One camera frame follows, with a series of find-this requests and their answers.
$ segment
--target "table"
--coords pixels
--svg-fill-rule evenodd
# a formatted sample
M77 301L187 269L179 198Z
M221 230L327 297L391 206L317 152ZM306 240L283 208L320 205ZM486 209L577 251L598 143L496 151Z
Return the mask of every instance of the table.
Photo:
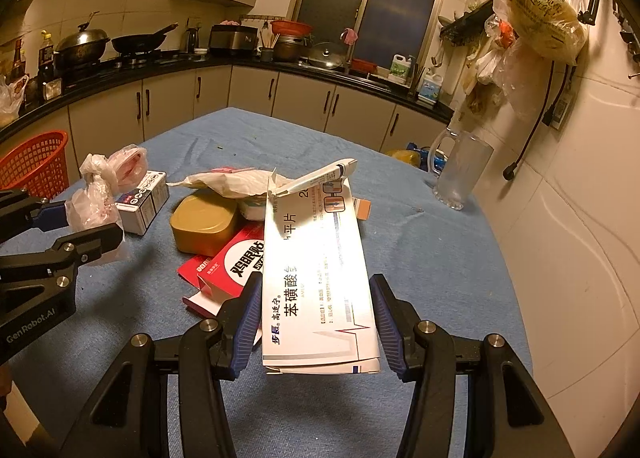
M360 222L369 275L381 272L398 298L449 333L482 339L503 334L531 370L520 310L498 245L472 200L461 212L438 202L430 178L407 164L334 136L227 108L144 143L149 167L168 181L223 165L257 167L297 178L340 158L356 158L355 196L370 199ZM61 198L71 196L78 182ZM139 332L154 339L183 333L199 317L181 303L196 290L176 269L189 255L175 249L169 216L191 191L171 188L144 237L127 236L131 257L81 267L76 314L12 360L15 381L42 425L62 444L111 361ZM50 247L66 229L33 229L0 254ZM373 375L267 376L260 349L238 380L223 383L239 457L391 457L396 455L413 384L391 372L382 348ZM464 445L466 378L458 377L450 456ZM181 456L177 378L170 377L169 442Z

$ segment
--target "mug handle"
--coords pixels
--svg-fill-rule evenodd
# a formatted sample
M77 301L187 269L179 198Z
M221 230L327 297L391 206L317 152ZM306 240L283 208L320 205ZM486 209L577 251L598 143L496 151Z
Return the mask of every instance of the mug handle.
M450 136L450 138L452 138L454 142L458 141L458 134L454 131L451 131L449 128L445 128L436 137L436 139L433 141L433 144L429 148L429 155L427 157L427 168L429 169L430 173L433 173L436 176L440 176L440 171L436 169L436 166L434 164L434 161L436 159L436 152L438 151L438 148L440 147L442 141L448 136Z

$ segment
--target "glass mug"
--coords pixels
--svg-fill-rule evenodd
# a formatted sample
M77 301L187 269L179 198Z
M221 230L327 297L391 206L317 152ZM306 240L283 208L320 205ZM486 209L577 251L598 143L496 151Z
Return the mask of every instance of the glass mug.
M433 164L436 150L448 136L455 145L444 169L438 171ZM438 176L438 182L433 187L435 197L452 209L462 209L493 152L494 148L468 131L455 133L449 128L442 131L433 141L427 158L429 172Z

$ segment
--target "orange basket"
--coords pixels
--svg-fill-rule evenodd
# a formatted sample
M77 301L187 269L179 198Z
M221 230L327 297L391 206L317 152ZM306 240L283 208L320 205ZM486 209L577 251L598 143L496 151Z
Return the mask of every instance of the orange basket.
M26 187L32 196L52 199L69 187L65 131L47 131L0 160L0 189Z

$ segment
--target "frying pan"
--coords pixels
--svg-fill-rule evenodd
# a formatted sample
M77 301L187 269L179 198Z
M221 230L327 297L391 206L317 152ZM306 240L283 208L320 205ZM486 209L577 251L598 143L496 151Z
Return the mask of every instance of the frying pan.
M162 30L158 30L154 34L136 34L136 35L123 35L122 37L116 37L111 39L113 49L121 54L133 54L133 53L147 53L158 48L167 32L171 32L178 28L178 24L170 24L164 27Z

